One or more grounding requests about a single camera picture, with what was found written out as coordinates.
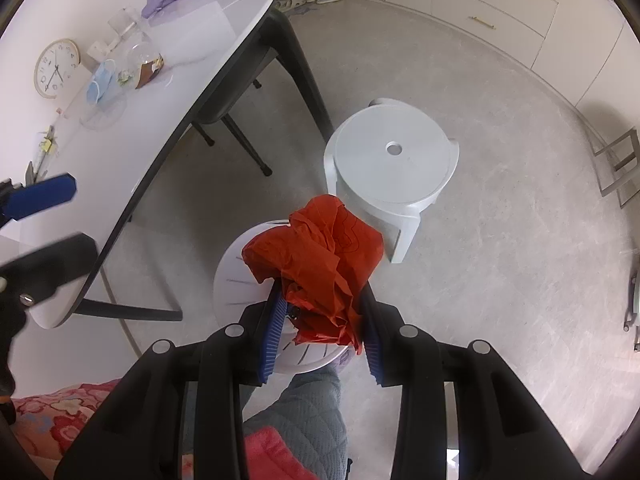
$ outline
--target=white plastic stool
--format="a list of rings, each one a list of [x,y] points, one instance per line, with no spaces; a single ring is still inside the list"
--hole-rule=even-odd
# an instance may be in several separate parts
[[[242,248],[261,232],[288,225],[287,220],[265,222],[241,234],[222,256],[213,278],[213,310],[220,326],[237,323],[248,305],[269,297],[273,280],[255,281],[249,267],[242,260]],[[323,367],[339,357],[346,346],[325,343],[293,342],[298,329],[285,319],[273,371],[281,374],[303,374]]]
[[[340,178],[365,211],[400,232],[391,256],[402,262],[420,225],[453,175],[460,148],[428,115],[402,101],[375,99],[344,121],[324,151],[328,192]]]

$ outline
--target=white wall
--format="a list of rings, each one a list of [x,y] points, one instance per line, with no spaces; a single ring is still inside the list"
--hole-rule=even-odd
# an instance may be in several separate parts
[[[0,38],[0,180],[23,182],[33,156],[33,134],[55,119],[56,100],[33,85],[40,53],[54,40],[71,38],[81,53],[108,31],[106,21],[123,7],[146,0],[25,0]]]

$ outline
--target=red cloth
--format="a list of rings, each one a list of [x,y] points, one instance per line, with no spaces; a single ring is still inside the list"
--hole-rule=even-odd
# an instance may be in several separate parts
[[[245,437],[244,449],[251,480],[318,480],[293,456],[272,426]]]
[[[282,278],[284,298],[301,309],[296,343],[353,344],[359,354],[358,295],[382,258],[382,235],[332,195],[311,199],[289,223],[257,235],[242,259],[260,283]]]

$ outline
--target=orange fabric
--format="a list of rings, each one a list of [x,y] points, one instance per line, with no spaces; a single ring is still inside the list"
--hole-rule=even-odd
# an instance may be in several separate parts
[[[382,235],[332,195],[311,199],[289,223],[257,235],[242,259],[260,283],[282,278],[284,298],[301,309],[296,343],[353,344],[359,354],[358,295],[382,258]]]

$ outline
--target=stool hole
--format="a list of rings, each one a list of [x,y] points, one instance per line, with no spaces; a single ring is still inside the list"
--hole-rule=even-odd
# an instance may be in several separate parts
[[[390,142],[386,146],[386,152],[389,155],[400,155],[400,153],[402,153],[402,146],[397,142]]]

